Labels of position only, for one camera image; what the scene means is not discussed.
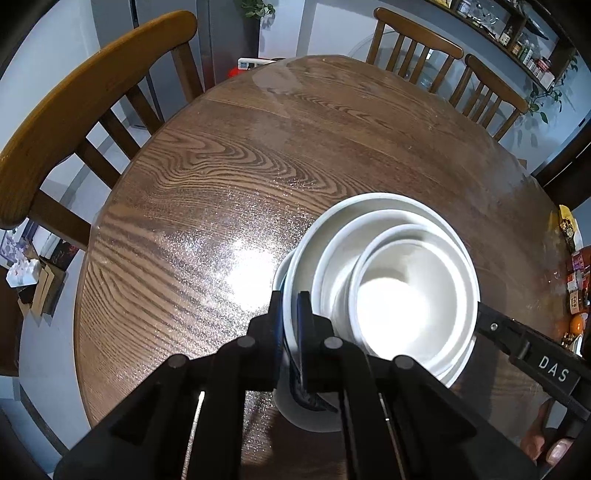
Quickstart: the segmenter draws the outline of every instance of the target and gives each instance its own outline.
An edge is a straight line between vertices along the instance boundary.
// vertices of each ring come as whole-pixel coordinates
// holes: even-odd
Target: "chair backrest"
[[[424,45],[421,56],[418,58],[417,65],[415,66],[410,77],[410,82],[415,85],[423,67],[425,66],[425,61],[427,60],[429,51],[438,50],[442,51],[443,53],[447,53],[446,61],[443,63],[439,73],[437,74],[437,77],[435,77],[433,84],[429,88],[429,92],[431,93],[437,92],[447,71],[449,70],[449,67],[452,66],[453,60],[461,59],[464,56],[464,51],[460,46],[442,37],[441,35],[436,34],[434,31],[431,31],[428,28],[413,22],[412,20],[409,20],[406,17],[395,14],[387,8],[377,7],[374,10],[374,17],[378,20],[378,24],[375,27],[374,39],[369,48],[366,63],[371,65],[375,63],[376,56],[378,55],[379,44],[382,41],[382,35],[384,34],[384,28],[386,25],[389,25],[396,32],[398,32],[398,40],[396,41],[394,50],[390,55],[388,65],[386,66],[386,70],[389,72],[394,71],[394,66],[396,65],[396,61],[400,55],[400,50],[402,49],[402,43],[406,37],[411,39],[411,44],[398,71],[398,75],[402,78],[404,78],[408,72],[408,66],[410,65],[410,61],[413,59],[415,49],[417,48],[417,43]]]
[[[505,123],[503,123],[503,125],[501,125],[499,131],[494,135],[494,139],[499,141],[501,138],[503,138],[503,135],[507,133],[507,130],[510,129],[515,120],[517,120],[517,117],[527,112],[527,102],[522,97],[520,97],[517,92],[514,91],[509,85],[503,82],[503,80],[501,80],[498,75],[496,75],[490,68],[484,65],[471,53],[466,55],[464,62],[466,63],[466,68],[464,69],[460,83],[457,84],[456,90],[452,93],[449,101],[453,106],[457,106],[457,103],[462,97],[464,90],[466,90],[466,86],[468,85],[470,77],[472,76],[472,72],[474,72],[478,80],[480,80],[480,83],[464,107],[462,113],[465,116],[470,115],[470,112],[476,105],[476,102],[482,93],[482,89],[485,86],[488,88],[488,91],[472,115],[472,120],[474,120],[476,123],[478,123],[478,120],[480,120],[480,117],[484,113],[484,110],[493,93],[496,94],[496,101],[489,107],[489,109],[486,111],[486,115],[480,122],[484,128],[488,127],[488,125],[491,123],[491,120],[495,116],[495,113],[501,105],[501,102],[508,102],[513,105],[513,107],[515,107],[511,116],[505,121]]]
[[[86,249],[90,225],[40,190],[58,163],[72,154],[110,188],[119,172],[86,139],[100,123],[131,160],[139,145],[111,107],[126,96],[150,134],[162,125],[138,87],[166,52],[173,55],[188,102],[203,93],[188,41],[197,18],[172,12],[130,31],[97,52],[63,79],[35,107],[0,153],[0,228],[29,217],[57,236]]]

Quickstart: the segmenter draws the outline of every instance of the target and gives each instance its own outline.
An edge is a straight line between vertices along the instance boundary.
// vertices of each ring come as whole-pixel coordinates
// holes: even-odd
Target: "floor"
[[[150,137],[143,129],[130,128],[139,145]],[[129,161],[116,145],[105,157],[123,172]],[[69,204],[69,209],[93,223],[110,189],[88,172]],[[67,269],[63,291],[53,317],[37,319],[29,314],[21,334],[19,387],[14,398],[0,395],[0,407],[33,459],[52,473],[61,455],[90,429],[74,367],[73,315],[76,287],[84,252],[76,254]]]

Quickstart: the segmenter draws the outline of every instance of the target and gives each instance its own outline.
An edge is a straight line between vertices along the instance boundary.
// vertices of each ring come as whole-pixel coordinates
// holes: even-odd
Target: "screw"
[[[414,367],[414,360],[406,355],[400,355],[394,359],[394,363],[398,368],[403,370],[410,370]]]
[[[168,359],[168,366],[170,368],[179,368],[182,367],[186,361],[186,356],[184,356],[182,353],[176,353]]]
[[[331,350],[338,350],[343,346],[343,341],[339,337],[328,337],[324,340],[324,346]]]
[[[238,339],[238,346],[242,348],[250,348],[254,346],[254,344],[255,339],[253,337],[249,337],[248,335],[245,335],[244,337],[240,337]]]

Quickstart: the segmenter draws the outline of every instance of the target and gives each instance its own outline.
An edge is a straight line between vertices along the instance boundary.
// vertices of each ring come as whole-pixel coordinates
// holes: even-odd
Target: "white bowl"
[[[296,249],[293,249],[291,252],[289,252],[283,258],[283,260],[281,260],[281,263],[277,267],[277,270],[275,270],[275,277],[273,278],[273,290],[281,290],[283,280],[285,280],[285,276],[287,275],[287,269],[290,266],[290,262],[294,256],[295,251]]]
[[[478,311],[466,258],[425,225],[378,235],[355,264],[347,303],[352,341],[381,358],[412,356],[439,379],[468,348]]]
[[[277,267],[273,278],[273,290],[281,290],[294,252],[295,250],[289,252]],[[338,396],[322,394],[321,397],[339,409]],[[312,411],[302,407],[294,400],[290,391],[290,358],[289,353],[286,351],[283,352],[282,356],[277,388],[273,391],[273,402],[277,410],[287,420],[303,430],[319,433],[339,432],[341,430],[340,413],[329,410]]]
[[[452,239],[466,257],[470,265],[470,276],[479,300],[476,271],[472,265],[466,247],[453,228],[435,211],[422,203],[402,195],[393,193],[365,193],[343,200],[325,211],[311,225],[295,249],[293,259],[287,270],[283,289],[283,322],[287,346],[294,360],[298,362],[298,345],[295,334],[294,319],[297,312],[297,294],[310,291],[314,272],[324,249],[337,232],[355,218],[375,210],[404,210],[416,213],[435,223]]]
[[[355,262],[369,243],[379,234],[397,225],[428,225],[438,228],[425,217],[404,210],[376,210],[369,212],[341,228],[330,240],[318,261],[310,298],[312,310],[329,318],[338,334],[344,334],[339,320],[348,322],[348,315],[337,318],[342,309],[336,308],[337,301],[344,301],[346,290]],[[445,232],[439,229],[442,236]]]

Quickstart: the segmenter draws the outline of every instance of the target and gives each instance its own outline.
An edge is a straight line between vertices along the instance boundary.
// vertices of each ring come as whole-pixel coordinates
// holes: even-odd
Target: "human hand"
[[[538,416],[527,430],[524,437],[521,439],[519,444],[521,450],[530,457],[533,461],[536,461],[544,449],[544,434],[542,433],[542,427],[544,418],[550,407],[550,400],[545,401],[538,410]],[[568,451],[570,446],[573,444],[572,439],[564,438],[552,445],[546,454],[546,462],[549,465],[556,465],[564,454]]]

